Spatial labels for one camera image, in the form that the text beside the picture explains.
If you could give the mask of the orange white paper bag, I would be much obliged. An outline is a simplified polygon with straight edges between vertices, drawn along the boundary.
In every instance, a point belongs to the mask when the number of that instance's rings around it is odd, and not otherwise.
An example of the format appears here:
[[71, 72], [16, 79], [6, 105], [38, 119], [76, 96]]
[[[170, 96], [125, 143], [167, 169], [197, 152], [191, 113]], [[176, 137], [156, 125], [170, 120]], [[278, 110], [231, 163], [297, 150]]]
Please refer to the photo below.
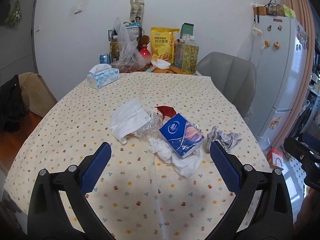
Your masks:
[[284, 168], [284, 161], [283, 161], [283, 153], [275, 148], [270, 148], [267, 155], [267, 162], [271, 168], [278, 168], [283, 170]]

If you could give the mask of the small yellow oil bottle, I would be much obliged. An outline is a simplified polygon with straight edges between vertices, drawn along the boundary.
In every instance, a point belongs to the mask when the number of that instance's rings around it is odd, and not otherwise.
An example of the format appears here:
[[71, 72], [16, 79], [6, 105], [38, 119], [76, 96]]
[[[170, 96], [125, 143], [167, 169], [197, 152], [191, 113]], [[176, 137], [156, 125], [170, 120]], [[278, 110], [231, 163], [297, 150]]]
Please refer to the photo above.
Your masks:
[[118, 36], [114, 35], [112, 41], [110, 42], [110, 58], [111, 62], [114, 63], [119, 60], [120, 48], [118, 43]]

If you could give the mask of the peach curtain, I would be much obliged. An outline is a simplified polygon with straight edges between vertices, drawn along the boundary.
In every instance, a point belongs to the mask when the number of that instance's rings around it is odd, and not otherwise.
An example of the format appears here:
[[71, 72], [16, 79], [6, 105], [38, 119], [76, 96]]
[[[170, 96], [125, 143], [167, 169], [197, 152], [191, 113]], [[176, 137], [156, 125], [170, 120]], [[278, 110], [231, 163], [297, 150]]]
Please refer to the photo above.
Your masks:
[[293, 10], [296, 15], [292, 20], [294, 31], [292, 34], [291, 56], [292, 67], [298, 73], [297, 81], [292, 84], [292, 87], [296, 90], [292, 96], [293, 106], [291, 112], [272, 142], [272, 148], [278, 148], [283, 144], [300, 116], [310, 83], [315, 49], [315, 25], [309, 0], [280, 1], [282, 5]]

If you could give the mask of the white refrigerator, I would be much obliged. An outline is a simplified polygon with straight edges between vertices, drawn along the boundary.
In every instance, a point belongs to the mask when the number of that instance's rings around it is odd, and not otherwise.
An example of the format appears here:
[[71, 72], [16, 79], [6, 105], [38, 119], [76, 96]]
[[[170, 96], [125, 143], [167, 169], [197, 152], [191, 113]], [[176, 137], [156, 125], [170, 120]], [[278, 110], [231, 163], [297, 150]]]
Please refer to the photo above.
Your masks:
[[251, 62], [257, 81], [248, 126], [258, 139], [273, 142], [289, 116], [297, 81], [292, 67], [293, 18], [260, 16], [253, 27]]

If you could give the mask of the blue white tissue box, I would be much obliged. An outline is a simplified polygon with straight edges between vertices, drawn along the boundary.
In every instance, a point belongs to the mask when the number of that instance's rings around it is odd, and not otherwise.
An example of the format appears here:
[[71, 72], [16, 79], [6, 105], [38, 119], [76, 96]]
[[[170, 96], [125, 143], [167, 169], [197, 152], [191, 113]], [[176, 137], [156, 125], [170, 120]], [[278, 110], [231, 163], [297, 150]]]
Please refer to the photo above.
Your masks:
[[110, 64], [97, 64], [87, 75], [87, 84], [94, 89], [102, 88], [120, 79], [120, 72]]

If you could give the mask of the clear plastic wrap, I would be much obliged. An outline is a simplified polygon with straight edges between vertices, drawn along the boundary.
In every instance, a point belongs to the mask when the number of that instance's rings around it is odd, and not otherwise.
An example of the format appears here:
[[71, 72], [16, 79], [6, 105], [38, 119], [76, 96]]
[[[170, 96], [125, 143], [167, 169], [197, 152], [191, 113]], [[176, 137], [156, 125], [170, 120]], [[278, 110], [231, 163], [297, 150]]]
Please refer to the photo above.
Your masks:
[[163, 125], [163, 115], [159, 111], [146, 111], [150, 120], [140, 127], [137, 131], [130, 133], [131, 136], [138, 137], [142, 140], [148, 140], [150, 137], [157, 137], [159, 129]]

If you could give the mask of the green hanging cloth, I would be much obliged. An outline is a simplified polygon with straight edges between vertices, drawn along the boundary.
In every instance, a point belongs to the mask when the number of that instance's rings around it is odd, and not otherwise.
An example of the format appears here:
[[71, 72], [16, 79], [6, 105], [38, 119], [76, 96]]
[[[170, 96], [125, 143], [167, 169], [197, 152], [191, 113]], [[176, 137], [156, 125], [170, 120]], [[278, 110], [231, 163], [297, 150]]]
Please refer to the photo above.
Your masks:
[[20, 1], [17, 0], [11, 14], [5, 19], [6, 26], [13, 27], [22, 19]]

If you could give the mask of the red ceramic vase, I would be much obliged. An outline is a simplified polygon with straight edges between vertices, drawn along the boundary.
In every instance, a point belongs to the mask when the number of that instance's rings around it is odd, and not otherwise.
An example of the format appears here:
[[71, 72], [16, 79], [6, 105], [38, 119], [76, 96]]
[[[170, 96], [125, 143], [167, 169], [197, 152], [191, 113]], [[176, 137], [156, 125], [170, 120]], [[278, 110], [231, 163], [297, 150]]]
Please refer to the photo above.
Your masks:
[[149, 52], [147, 45], [142, 45], [141, 50], [139, 52], [142, 55], [146, 64], [149, 64], [151, 62], [151, 53]]

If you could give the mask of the large yellow oil bottle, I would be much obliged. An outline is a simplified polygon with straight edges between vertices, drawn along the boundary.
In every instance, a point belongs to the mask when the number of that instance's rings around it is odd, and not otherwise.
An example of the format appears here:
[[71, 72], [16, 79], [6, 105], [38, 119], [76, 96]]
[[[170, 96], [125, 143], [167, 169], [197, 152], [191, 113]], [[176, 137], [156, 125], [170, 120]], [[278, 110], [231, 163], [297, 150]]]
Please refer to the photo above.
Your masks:
[[183, 45], [182, 74], [195, 75], [199, 46], [194, 36], [189, 36]]

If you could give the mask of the blue tissue pack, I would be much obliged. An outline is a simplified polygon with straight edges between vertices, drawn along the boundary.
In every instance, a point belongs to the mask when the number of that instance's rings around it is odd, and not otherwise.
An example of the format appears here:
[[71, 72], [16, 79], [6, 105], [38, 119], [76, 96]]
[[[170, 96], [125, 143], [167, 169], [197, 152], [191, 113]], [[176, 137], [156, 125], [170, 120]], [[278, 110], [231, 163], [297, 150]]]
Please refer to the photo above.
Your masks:
[[159, 131], [181, 158], [191, 155], [204, 141], [202, 133], [180, 113], [170, 118]]

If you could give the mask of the white paper carry bag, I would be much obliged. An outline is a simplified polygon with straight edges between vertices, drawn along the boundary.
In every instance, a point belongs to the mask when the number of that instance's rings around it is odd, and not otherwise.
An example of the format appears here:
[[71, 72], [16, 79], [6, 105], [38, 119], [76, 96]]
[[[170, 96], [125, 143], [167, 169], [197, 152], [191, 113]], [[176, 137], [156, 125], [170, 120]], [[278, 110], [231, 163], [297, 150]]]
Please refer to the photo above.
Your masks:
[[130, 0], [130, 22], [142, 26], [144, 16], [144, 0]]

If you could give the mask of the white crumpled napkin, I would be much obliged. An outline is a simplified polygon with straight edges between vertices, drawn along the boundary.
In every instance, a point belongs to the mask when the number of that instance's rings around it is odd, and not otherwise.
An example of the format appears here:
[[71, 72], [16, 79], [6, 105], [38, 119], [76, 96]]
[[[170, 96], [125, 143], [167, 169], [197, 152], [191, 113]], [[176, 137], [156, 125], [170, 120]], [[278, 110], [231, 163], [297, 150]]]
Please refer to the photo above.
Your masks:
[[157, 59], [156, 61], [151, 60], [151, 64], [161, 70], [168, 69], [171, 66], [170, 62], [167, 62], [161, 59]]

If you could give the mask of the white tissue paper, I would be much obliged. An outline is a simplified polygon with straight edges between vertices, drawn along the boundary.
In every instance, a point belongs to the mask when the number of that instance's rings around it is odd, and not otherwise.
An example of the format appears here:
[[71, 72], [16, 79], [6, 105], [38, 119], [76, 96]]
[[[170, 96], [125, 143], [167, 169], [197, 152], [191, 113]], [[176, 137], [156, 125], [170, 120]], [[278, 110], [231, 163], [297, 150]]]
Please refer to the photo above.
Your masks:
[[124, 145], [127, 142], [125, 137], [147, 124], [151, 117], [141, 106], [140, 100], [135, 98], [118, 107], [110, 120], [112, 135]]

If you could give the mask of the floral cream tablecloth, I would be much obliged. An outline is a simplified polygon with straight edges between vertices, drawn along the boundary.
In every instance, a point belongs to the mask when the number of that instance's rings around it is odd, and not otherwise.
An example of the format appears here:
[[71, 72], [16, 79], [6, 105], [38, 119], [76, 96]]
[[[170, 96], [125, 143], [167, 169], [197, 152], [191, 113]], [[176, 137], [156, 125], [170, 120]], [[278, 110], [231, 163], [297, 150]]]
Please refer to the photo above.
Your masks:
[[64, 171], [108, 142], [111, 160], [87, 199], [116, 239], [206, 238], [235, 195], [223, 183], [206, 147], [195, 174], [184, 178], [150, 153], [146, 141], [128, 137], [126, 144], [118, 142], [111, 133], [111, 115], [134, 98], [146, 110], [174, 108], [203, 135], [212, 127], [240, 134], [242, 141], [232, 154], [259, 171], [270, 170], [241, 115], [209, 77], [121, 74], [119, 80], [101, 89], [80, 83], [34, 129], [4, 184], [18, 207], [28, 211], [39, 170]]

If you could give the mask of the green box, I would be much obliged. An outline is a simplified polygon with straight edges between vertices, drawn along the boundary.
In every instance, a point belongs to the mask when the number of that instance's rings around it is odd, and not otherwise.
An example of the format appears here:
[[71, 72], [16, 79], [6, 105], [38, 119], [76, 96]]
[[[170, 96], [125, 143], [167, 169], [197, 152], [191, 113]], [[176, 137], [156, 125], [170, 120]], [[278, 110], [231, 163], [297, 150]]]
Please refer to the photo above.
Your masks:
[[180, 31], [180, 38], [193, 36], [194, 25], [191, 23], [183, 23]]

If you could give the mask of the blue drink can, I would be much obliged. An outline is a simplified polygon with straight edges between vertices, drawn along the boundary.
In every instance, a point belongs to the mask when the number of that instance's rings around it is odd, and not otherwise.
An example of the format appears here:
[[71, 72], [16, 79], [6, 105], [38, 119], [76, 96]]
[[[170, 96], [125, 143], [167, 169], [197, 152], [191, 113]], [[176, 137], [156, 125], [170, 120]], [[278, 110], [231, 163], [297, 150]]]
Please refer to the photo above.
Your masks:
[[110, 64], [109, 54], [103, 54], [99, 57], [100, 64]]

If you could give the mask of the grey upholstered chair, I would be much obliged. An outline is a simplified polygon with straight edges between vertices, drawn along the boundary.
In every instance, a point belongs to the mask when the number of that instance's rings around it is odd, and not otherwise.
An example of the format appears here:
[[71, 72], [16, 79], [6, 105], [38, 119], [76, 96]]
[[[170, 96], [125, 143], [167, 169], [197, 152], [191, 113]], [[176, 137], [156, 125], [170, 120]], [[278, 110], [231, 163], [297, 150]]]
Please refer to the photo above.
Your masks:
[[215, 87], [244, 118], [249, 112], [256, 89], [256, 67], [249, 61], [212, 52], [198, 64], [197, 71], [211, 78]]

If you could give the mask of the clear plastic bag with food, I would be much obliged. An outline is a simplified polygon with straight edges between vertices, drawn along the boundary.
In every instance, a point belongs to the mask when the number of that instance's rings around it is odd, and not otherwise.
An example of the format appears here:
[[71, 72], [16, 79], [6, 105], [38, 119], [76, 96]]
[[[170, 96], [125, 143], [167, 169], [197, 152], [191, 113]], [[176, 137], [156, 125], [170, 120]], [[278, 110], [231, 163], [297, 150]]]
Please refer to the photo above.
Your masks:
[[120, 73], [132, 73], [143, 69], [146, 64], [138, 50], [136, 35], [121, 22], [120, 18], [114, 21], [114, 28], [118, 35], [120, 55], [119, 60], [111, 63], [111, 66], [117, 68]]

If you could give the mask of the red white wrapper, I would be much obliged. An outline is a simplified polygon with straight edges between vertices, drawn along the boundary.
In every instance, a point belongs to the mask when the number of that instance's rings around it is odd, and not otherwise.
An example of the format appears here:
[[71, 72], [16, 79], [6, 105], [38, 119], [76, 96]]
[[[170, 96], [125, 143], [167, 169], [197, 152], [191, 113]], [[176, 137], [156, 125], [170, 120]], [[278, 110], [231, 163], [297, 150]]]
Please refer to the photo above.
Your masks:
[[175, 109], [170, 106], [156, 106], [156, 109], [161, 113], [163, 119], [166, 117], [172, 118], [177, 114]]

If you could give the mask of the yellow snack bag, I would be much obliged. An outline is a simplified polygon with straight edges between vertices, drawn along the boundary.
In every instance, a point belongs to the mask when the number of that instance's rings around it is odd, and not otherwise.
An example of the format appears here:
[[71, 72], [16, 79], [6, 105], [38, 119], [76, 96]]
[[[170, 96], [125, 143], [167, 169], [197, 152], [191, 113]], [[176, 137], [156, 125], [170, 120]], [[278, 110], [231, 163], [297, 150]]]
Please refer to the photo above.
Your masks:
[[160, 59], [169, 63], [174, 62], [175, 34], [179, 32], [179, 29], [162, 27], [151, 28], [152, 61]]

